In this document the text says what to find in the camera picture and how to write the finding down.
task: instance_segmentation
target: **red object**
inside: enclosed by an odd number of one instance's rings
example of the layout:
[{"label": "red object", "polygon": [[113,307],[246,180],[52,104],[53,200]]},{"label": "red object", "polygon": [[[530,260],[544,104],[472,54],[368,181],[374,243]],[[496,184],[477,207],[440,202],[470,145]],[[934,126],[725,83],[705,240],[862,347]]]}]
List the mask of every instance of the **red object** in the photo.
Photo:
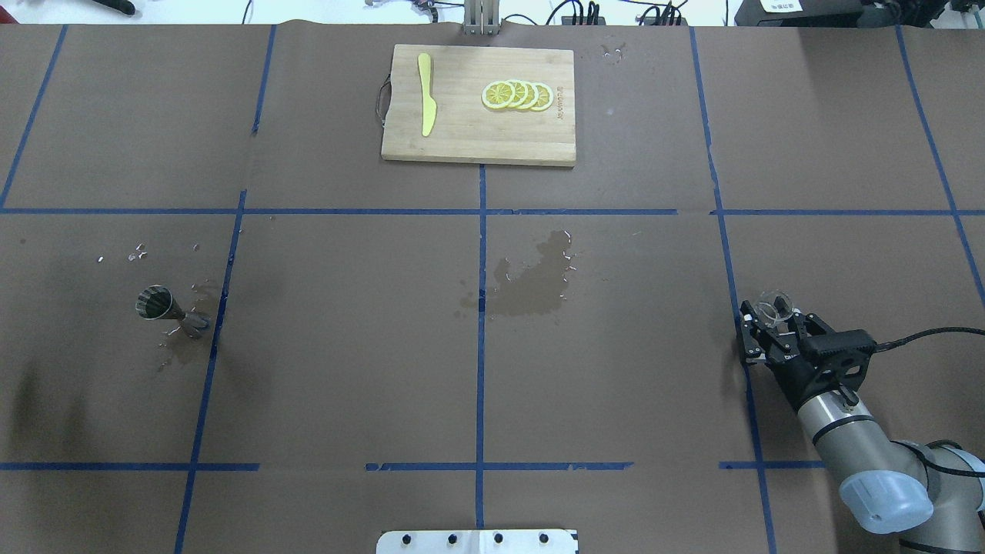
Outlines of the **red object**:
[{"label": "red object", "polygon": [[17,23],[17,20],[14,19],[14,16],[8,14],[7,10],[3,9],[3,6],[0,6],[0,23]]}]

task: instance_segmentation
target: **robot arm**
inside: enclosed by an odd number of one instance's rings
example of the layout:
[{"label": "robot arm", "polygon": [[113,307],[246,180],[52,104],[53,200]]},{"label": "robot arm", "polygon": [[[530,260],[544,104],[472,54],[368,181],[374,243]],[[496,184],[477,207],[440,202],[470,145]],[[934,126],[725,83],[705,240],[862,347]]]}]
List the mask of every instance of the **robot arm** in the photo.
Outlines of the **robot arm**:
[{"label": "robot arm", "polygon": [[782,295],[743,302],[741,314],[744,361],[773,372],[863,528],[901,533],[903,554],[981,552],[985,463],[954,444],[890,441],[858,396],[886,345],[863,330],[835,331]]}]

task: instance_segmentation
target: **sliced lemon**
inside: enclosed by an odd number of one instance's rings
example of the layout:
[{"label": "sliced lemon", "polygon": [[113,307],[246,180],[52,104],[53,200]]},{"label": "sliced lemon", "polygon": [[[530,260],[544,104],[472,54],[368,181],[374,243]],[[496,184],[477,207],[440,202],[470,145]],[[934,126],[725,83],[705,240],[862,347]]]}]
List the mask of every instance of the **sliced lemon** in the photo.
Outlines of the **sliced lemon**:
[{"label": "sliced lemon", "polygon": [[513,94],[513,101],[509,103],[510,107],[517,107],[521,104],[525,104],[527,99],[530,98],[530,89],[524,85],[526,81],[520,81],[518,79],[510,79],[509,83],[513,85],[513,90],[516,91]]},{"label": "sliced lemon", "polygon": [[532,83],[537,90],[537,101],[530,106],[531,111],[544,111],[554,103],[554,89],[544,83]]},{"label": "sliced lemon", "polygon": [[483,89],[483,105],[489,109],[503,109],[513,102],[516,89],[509,81],[493,81]]},{"label": "sliced lemon", "polygon": [[523,86],[530,91],[530,96],[527,97],[527,102],[517,106],[517,109],[530,109],[531,107],[537,105],[537,100],[541,97],[540,90],[534,86],[533,83],[524,81]]}]

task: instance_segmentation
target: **metal jigger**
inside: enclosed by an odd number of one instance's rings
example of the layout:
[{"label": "metal jigger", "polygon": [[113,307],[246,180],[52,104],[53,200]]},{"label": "metal jigger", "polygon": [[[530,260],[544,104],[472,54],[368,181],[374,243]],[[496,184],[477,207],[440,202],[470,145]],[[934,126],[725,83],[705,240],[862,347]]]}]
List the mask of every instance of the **metal jigger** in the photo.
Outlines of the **metal jigger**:
[{"label": "metal jigger", "polygon": [[134,307],[140,317],[155,319],[177,319],[178,325],[188,338],[202,338],[202,331],[209,328],[209,319],[195,312],[185,312],[174,301],[167,287],[151,285],[137,297]]}]

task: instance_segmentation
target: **blue tape line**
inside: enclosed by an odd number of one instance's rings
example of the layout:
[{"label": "blue tape line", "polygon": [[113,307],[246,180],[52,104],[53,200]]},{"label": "blue tape line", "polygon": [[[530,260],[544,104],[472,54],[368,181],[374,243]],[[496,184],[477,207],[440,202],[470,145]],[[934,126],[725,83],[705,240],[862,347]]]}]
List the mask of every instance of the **blue tape line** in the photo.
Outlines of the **blue tape line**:
[{"label": "blue tape line", "polygon": [[[0,462],[0,471],[188,471],[190,463],[101,461]],[[198,471],[259,471],[259,463],[202,463]]]},{"label": "blue tape line", "polygon": [[[704,96],[704,81],[701,78],[701,62],[697,54],[697,36],[694,27],[688,27],[690,33],[690,51],[694,61],[694,78],[697,81],[697,99],[701,107],[701,123],[704,127],[704,146],[708,155],[708,170],[711,173],[711,181],[714,183],[715,191],[715,211],[718,216],[718,234],[722,242],[722,252],[725,256],[725,273],[729,281],[729,299],[732,302],[732,315],[735,320],[736,333],[739,332],[739,301],[736,293],[735,273],[732,268],[732,250],[729,247],[729,236],[725,226],[724,205],[722,203],[722,193],[719,187],[718,170],[715,169],[715,161],[711,156],[711,125],[708,122],[708,107]],[[755,399],[753,396],[753,381],[750,377],[749,366],[743,364],[743,373],[746,379],[746,404],[749,411],[750,428],[753,434],[753,452],[755,460],[762,463],[762,442],[759,438],[759,423],[755,416]],[[766,472],[762,467],[756,469],[759,481],[759,498],[762,500],[762,519],[766,528],[766,545],[769,554],[776,554],[776,536],[773,531],[772,510],[769,507],[769,490],[766,487]]]},{"label": "blue tape line", "polygon": [[[631,461],[484,461],[483,471],[623,471]],[[368,463],[367,472],[377,471],[477,471],[471,461]]]},{"label": "blue tape line", "polygon": [[223,291],[219,297],[219,308],[216,310],[216,330],[212,335],[212,349],[209,351],[209,369],[205,374],[205,384],[202,386],[202,402],[198,408],[198,423],[195,426],[195,441],[191,449],[191,467],[188,469],[188,479],[185,482],[185,496],[181,505],[181,517],[178,520],[178,532],[174,540],[174,554],[181,554],[184,546],[185,529],[188,526],[188,513],[191,510],[191,497],[195,490],[195,472],[198,465],[199,453],[202,449],[202,435],[205,432],[205,419],[209,411],[209,397],[212,395],[212,379],[216,373],[216,358],[219,356],[219,337],[226,322],[226,303],[230,296],[230,278],[232,265],[236,260],[236,248],[239,246],[239,231],[242,229],[243,210],[246,206],[246,191],[239,193],[239,205],[236,208],[236,221],[232,226],[230,255],[226,262],[226,276],[223,278]]},{"label": "blue tape line", "polygon": [[486,526],[486,165],[479,165],[479,322],[476,357],[476,529]]},{"label": "blue tape line", "polygon": [[31,108],[31,114],[28,115],[28,123],[24,126],[24,133],[21,134],[21,142],[17,145],[14,161],[10,165],[10,171],[7,172],[7,180],[4,182],[3,192],[0,192],[0,208],[7,203],[7,195],[10,194],[10,187],[14,184],[14,175],[17,174],[17,166],[21,163],[21,155],[24,153],[24,148],[28,146],[28,137],[31,135],[31,129],[34,127],[34,118],[37,117],[37,110],[41,107],[41,99],[44,98],[44,91],[48,88],[48,81],[51,80],[51,73],[55,69],[55,62],[58,61],[58,53],[61,52],[61,46],[65,42],[65,34],[67,32],[68,26],[63,25],[61,33],[58,34],[58,41],[55,42],[55,49],[51,52],[51,60],[48,61],[48,69],[44,72],[44,79],[41,80],[41,86],[37,89],[34,106]]},{"label": "blue tape line", "polygon": [[789,461],[720,461],[719,469],[824,469],[819,459]]},{"label": "blue tape line", "polygon": [[676,216],[677,210],[636,210],[636,209],[573,209],[573,208],[508,208],[488,210],[491,216]]},{"label": "blue tape line", "polygon": [[906,70],[906,80],[910,83],[910,93],[913,94],[913,103],[916,104],[917,114],[920,116],[920,124],[923,125],[924,135],[927,136],[927,144],[930,152],[934,156],[934,165],[937,166],[937,175],[941,178],[941,185],[944,187],[944,195],[948,198],[948,205],[951,206],[951,214],[954,217],[954,226],[957,227],[957,235],[961,239],[961,247],[964,248],[964,257],[968,260],[968,268],[971,270],[971,277],[975,281],[975,288],[978,290],[978,299],[985,307],[985,287],[982,287],[981,274],[978,273],[978,264],[971,253],[971,245],[968,243],[968,236],[964,232],[964,225],[961,223],[961,216],[957,211],[957,203],[951,191],[951,183],[948,182],[948,174],[944,171],[944,164],[941,162],[941,155],[937,150],[937,143],[934,141],[934,133],[930,130],[930,123],[927,121],[927,114],[924,113],[923,103],[920,102],[920,93],[917,92],[917,83],[913,79],[913,71],[910,68],[910,58],[906,54],[906,43],[903,41],[903,28],[896,26],[896,42],[899,43],[899,55],[903,59],[903,69]]},{"label": "blue tape line", "polygon": [[714,210],[726,216],[949,216],[950,210]]},{"label": "blue tape line", "polygon": [[0,214],[27,215],[232,215],[235,208],[0,208]]},{"label": "blue tape line", "polygon": [[267,58],[263,62],[263,77],[260,78],[260,94],[256,98],[256,114],[253,116],[253,134],[260,130],[260,115],[263,113],[263,97],[267,93],[267,77],[270,75],[270,58],[274,54],[274,36],[277,26],[270,26],[270,37],[267,38]]},{"label": "blue tape line", "polygon": [[477,216],[479,210],[418,208],[250,208],[246,215]]}]

